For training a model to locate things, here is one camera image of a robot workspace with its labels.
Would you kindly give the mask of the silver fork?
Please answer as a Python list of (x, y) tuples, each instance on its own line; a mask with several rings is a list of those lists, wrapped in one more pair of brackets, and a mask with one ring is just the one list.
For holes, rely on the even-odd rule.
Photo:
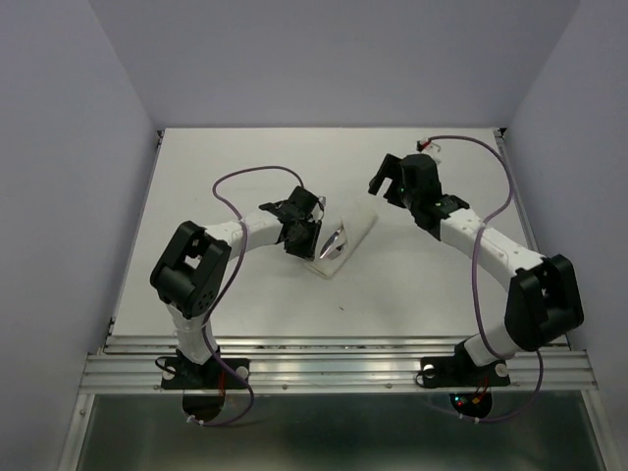
[(346, 245), (338, 245), (336, 247), (331, 248), (325, 255), (325, 257), (329, 260), (336, 260), (339, 257), (342, 257), (345, 253)]

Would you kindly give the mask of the white cloth napkin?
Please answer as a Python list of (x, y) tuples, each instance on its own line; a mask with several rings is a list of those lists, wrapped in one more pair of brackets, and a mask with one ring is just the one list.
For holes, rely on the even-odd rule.
[(323, 241), (314, 260), (304, 264), (307, 270), (327, 280), (349, 260), (379, 218), (376, 204), (367, 197), (345, 203), (333, 216), (323, 226)]

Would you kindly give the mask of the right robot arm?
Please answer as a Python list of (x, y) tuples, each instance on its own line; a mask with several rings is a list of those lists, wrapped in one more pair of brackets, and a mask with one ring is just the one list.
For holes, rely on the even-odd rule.
[(507, 360), (583, 324), (572, 263), (562, 255), (546, 257), (523, 247), (484, 223), (466, 201), (443, 193), (432, 157), (386, 155), (369, 182), (369, 193), (377, 194), (385, 181), (391, 183), (384, 194), (389, 204), (407, 209), (421, 230), (467, 255), (472, 268), (484, 269), (507, 295), (503, 319), (494, 327), (480, 328), (450, 356), (422, 358), (416, 377), (420, 387), (505, 387), (510, 383)]

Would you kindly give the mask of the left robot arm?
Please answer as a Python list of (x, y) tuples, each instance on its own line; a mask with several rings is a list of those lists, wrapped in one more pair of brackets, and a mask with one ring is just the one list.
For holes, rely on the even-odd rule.
[(178, 340), (175, 355), (156, 360), (162, 389), (246, 388), (247, 380), (231, 373), (248, 369), (250, 361), (220, 358), (211, 315), (247, 252), (280, 245), (290, 256), (313, 260), (324, 211), (323, 197), (298, 186), (287, 199), (264, 203), (233, 221), (213, 226), (186, 221), (178, 226), (149, 279), (171, 314)]

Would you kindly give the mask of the silver table knife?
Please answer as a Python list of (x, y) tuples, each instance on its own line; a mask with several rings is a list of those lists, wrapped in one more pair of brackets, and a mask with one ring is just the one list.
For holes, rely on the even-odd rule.
[(323, 244), (319, 253), (319, 258), (327, 259), (325, 255), (331, 248), (336, 247), (338, 245), (343, 245), (343, 244), (346, 245), (346, 233), (343, 227), (339, 227), (330, 235), (327, 241)]

